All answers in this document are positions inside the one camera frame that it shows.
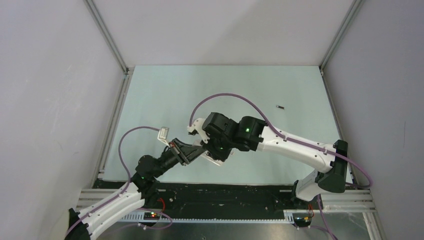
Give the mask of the white remote control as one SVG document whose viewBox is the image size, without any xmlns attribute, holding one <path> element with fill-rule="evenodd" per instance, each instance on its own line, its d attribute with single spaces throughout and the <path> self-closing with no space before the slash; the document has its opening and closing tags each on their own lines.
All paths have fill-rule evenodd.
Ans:
<svg viewBox="0 0 424 240">
<path fill-rule="evenodd" d="M 196 139 L 194 142 L 193 142 L 193 145 L 194 146 L 202 146 L 202 140 L 200 140 L 200 139 Z M 217 160 L 217 159 L 214 159 L 213 157 L 212 157 L 212 154 L 208 151 L 208 150 L 206 150 L 205 152 L 203 152 L 201 155 L 200 155 L 202 158 L 204 158 L 204 159 L 206 159 L 206 160 L 208 160 L 208 161 L 210 161 L 211 163 L 213 163 L 213 164 L 215 164 L 215 165 L 217 165 L 217 166 L 222 166 L 223 164 L 224 164 L 224 162 L 222 162 L 221 160 Z"/>
</svg>

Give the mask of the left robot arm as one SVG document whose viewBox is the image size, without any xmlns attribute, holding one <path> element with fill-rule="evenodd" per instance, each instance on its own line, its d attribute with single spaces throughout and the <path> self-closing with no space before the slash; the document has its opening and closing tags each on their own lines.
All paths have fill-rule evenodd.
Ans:
<svg viewBox="0 0 424 240">
<path fill-rule="evenodd" d="M 83 210 L 69 209 L 69 228 L 66 240 L 95 240 L 109 227 L 129 213 L 157 204 L 157 178 L 177 164 L 186 166 L 202 155 L 203 144 L 186 144 L 173 139 L 160 157 L 144 155 L 135 174 L 121 188 Z"/>
</svg>

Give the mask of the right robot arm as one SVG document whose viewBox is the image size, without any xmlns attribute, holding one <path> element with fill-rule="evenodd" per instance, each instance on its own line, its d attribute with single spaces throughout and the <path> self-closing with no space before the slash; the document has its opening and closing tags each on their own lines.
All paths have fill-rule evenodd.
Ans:
<svg viewBox="0 0 424 240">
<path fill-rule="evenodd" d="M 217 112 L 197 119 L 193 126 L 213 160 L 223 162 L 237 149 L 270 152 L 312 167 L 312 173 L 293 184 L 290 202 L 297 209 L 303 209 L 322 193 L 341 194 L 346 190 L 347 161 L 343 158 L 348 144 L 343 140 L 315 142 L 255 117 L 245 116 L 235 122 Z"/>
</svg>

